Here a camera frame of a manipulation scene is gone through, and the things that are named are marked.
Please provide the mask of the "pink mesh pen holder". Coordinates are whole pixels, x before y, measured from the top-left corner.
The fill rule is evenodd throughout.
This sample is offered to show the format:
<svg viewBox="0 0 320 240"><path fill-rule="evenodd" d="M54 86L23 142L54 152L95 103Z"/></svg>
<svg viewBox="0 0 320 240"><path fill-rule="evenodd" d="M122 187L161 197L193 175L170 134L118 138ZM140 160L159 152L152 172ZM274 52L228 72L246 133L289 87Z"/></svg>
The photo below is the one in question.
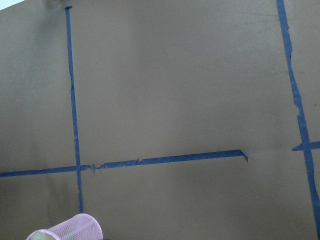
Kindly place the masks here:
<svg viewBox="0 0 320 240"><path fill-rule="evenodd" d="M80 213L49 229L32 232L27 240L103 240L103 232L97 220Z"/></svg>

